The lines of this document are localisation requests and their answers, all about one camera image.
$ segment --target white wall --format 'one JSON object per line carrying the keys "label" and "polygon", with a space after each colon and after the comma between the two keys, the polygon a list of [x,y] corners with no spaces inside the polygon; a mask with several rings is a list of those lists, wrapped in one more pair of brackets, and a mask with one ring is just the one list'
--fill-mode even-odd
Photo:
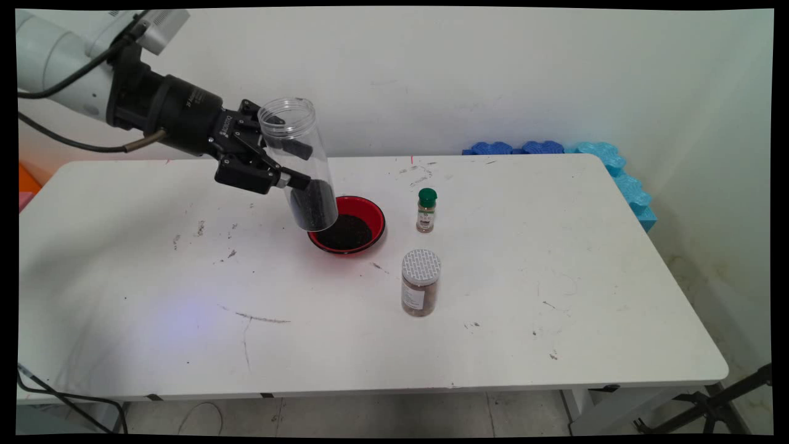
{"label": "white wall", "polygon": [[[457,154],[477,141],[622,146],[640,177],[671,165],[705,86],[741,38],[745,11],[471,7],[191,9],[144,60],[236,107],[311,99],[330,155]],[[20,109],[52,130],[115,145],[112,129],[49,101]],[[38,179],[93,157],[20,124]],[[176,158],[153,147],[118,158]],[[645,179],[651,185],[651,179]]]}
{"label": "white wall", "polygon": [[[190,12],[163,54],[144,61],[228,107],[309,98],[330,156],[459,154],[496,140],[619,146],[654,195],[652,239],[727,356],[730,378],[769,359],[768,231],[759,230],[769,208],[771,10]],[[139,134],[48,101],[19,108],[97,145]],[[161,145],[80,152],[20,124],[21,162],[41,181],[71,160],[185,157]],[[740,403],[743,415],[771,431],[755,399]]]}
{"label": "white wall", "polygon": [[[656,190],[649,233],[729,364],[729,384],[771,362],[770,103],[772,12],[752,17],[711,82]],[[735,401],[772,433],[772,389]]]}

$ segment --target silver lid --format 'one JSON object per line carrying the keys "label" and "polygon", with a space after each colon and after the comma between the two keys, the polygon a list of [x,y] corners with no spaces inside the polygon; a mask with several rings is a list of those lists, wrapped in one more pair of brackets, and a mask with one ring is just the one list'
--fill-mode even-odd
{"label": "silver lid", "polygon": [[411,250],[402,259],[402,276],[413,285],[424,287],[433,284],[440,273],[441,261],[430,250]]}

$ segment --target jar label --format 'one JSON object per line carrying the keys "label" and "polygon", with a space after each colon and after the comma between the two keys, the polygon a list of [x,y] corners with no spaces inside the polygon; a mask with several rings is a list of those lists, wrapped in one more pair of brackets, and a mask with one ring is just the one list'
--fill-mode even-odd
{"label": "jar label", "polygon": [[414,290],[407,285],[403,285],[402,301],[405,305],[415,310],[421,310],[424,306],[424,290]]}
{"label": "jar label", "polygon": [[423,229],[428,229],[433,225],[433,218],[436,217],[435,213],[426,213],[426,212],[419,212],[419,219],[418,223],[419,226]]}

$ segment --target green cap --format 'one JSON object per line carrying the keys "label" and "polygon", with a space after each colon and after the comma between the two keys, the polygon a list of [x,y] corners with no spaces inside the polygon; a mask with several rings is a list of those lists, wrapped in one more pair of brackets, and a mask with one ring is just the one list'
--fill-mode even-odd
{"label": "green cap", "polygon": [[436,199],[438,194],[432,188],[422,188],[419,190],[419,205],[425,208],[433,208],[436,206]]}

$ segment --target floor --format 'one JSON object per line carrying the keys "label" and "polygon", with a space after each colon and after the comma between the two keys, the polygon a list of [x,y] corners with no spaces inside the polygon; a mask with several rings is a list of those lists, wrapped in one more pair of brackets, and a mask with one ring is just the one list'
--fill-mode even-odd
{"label": "floor", "polygon": [[[608,393],[593,392],[599,402]],[[669,401],[642,419],[657,425],[689,408]],[[66,406],[42,407],[69,422]],[[130,403],[129,433],[305,438],[476,438],[568,435],[558,391],[403,394]],[[700,433],[701,419],[676,433]],[[718,423],[716,433],[728,433]],[[631,424],[613,435],[635,435]]]}

